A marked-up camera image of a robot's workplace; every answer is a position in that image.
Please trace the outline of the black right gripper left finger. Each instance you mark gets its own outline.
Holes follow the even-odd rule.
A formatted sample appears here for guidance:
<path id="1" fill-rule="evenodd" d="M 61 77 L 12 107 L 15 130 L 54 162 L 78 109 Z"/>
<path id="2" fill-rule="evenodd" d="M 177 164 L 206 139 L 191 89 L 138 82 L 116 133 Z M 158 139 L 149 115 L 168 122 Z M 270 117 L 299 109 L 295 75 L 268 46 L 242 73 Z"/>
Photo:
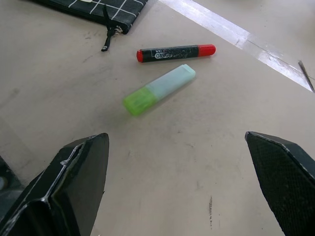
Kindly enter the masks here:
<path id="1" fill-rule="evenodd" d="M 90 236 L 108 157 L 106 133 L 76 140 L 27 186 L 0 157 L 0 236 Z"/>

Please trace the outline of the green highlighter pen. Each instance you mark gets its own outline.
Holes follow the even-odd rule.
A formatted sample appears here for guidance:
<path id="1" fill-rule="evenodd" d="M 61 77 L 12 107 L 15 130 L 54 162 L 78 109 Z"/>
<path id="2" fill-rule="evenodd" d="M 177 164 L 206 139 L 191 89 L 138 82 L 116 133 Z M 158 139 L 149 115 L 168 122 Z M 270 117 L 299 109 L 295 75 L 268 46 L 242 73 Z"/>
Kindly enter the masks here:
<path id="1" fill-rule="evenodd" d="M 132 115 L 138 116 L 193 81 L 195 75 L 190 66 L 182 64 L 126 96 L 123 105 Z"/>

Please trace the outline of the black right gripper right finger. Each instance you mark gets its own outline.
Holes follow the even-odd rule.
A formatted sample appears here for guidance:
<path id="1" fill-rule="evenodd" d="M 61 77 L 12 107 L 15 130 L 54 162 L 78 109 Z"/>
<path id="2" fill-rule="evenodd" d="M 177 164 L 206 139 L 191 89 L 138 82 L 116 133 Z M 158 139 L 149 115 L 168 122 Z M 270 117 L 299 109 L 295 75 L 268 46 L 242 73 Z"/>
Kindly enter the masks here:
<path id="1" fill-rule="evenodd" d="M 298 144 L 248 131 L 261 191 L 285 236 L 315 236 L 315 160 Z"/>

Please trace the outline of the red and black marker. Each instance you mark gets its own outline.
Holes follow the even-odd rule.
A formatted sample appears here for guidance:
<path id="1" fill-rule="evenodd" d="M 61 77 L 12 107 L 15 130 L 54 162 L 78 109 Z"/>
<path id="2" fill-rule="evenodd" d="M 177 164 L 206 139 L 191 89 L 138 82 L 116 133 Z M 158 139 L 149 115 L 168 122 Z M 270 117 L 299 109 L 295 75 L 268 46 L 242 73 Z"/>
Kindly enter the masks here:
<path id="1" fill-rule="evenodd" d="M 175 59 L 189 59 L 197 57 L 211 56 L 216 52 L 216 47 L 213 44 L 205 45 L 188 45 L 176 47 L 163 47 L 140 49 L 136 53 L 138 62 L 154 62 Z"/>

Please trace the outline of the silver tape strip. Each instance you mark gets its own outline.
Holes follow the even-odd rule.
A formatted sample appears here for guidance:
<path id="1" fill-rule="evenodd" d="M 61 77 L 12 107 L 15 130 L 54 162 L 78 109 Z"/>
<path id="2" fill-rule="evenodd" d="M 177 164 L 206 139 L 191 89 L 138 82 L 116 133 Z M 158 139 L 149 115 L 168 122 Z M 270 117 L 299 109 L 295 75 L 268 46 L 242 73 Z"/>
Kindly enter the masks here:
<path id="1" fill-rule="evenodd" d="M 315 78 L 307 74 L 302 61 L 281 52 L 274 45 L 193 0 L 158 1 L 315 93 Z"/>

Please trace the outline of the black grid pencil case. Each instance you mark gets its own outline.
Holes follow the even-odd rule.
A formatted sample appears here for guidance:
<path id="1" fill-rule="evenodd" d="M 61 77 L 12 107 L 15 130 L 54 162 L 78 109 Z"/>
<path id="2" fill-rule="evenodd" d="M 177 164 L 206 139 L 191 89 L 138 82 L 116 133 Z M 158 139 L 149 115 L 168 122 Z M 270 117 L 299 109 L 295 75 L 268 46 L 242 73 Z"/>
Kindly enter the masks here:
<path id="1" fill-rule="evenodd" d="M 148 0 L 32 0 L 107 28 L 107 36 L 101 51 L 109 49 L 111 38 L 127 34 Z"/>

